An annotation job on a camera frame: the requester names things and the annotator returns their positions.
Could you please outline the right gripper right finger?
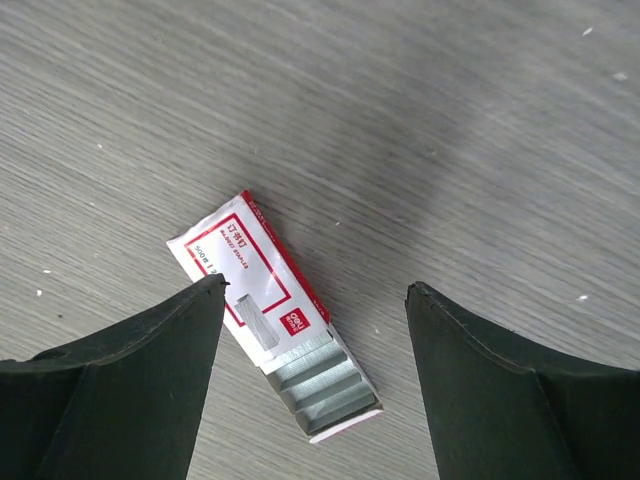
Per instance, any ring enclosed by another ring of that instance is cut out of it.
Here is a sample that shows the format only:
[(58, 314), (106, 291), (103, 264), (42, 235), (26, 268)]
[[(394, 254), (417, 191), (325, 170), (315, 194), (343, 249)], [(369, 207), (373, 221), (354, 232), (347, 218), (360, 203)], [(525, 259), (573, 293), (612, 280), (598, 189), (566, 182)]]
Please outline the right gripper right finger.
[(639, 374), (529, 340), (416, 282), (405, 308), (443, 479), (635, 479)]

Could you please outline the red staple box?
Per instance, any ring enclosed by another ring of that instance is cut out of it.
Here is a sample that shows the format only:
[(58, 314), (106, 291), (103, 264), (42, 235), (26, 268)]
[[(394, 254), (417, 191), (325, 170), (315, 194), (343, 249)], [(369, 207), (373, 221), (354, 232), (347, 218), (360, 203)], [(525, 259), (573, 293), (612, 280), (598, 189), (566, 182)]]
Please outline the red staple box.
[(166, 245), (192, 281), (225, 277), (225, 326), (310, 443), (382, 413), (375, 387), (249, 191)]

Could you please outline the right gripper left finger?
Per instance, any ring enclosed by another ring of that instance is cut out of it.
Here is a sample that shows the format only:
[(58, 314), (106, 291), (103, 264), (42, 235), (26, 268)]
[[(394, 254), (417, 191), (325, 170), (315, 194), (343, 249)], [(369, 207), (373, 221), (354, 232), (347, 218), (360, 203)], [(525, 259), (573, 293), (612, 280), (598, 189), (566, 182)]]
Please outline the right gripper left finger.
[(223, 326), (208, 275), (162, 303), (1, 364), (5, 479), (183, 479)]

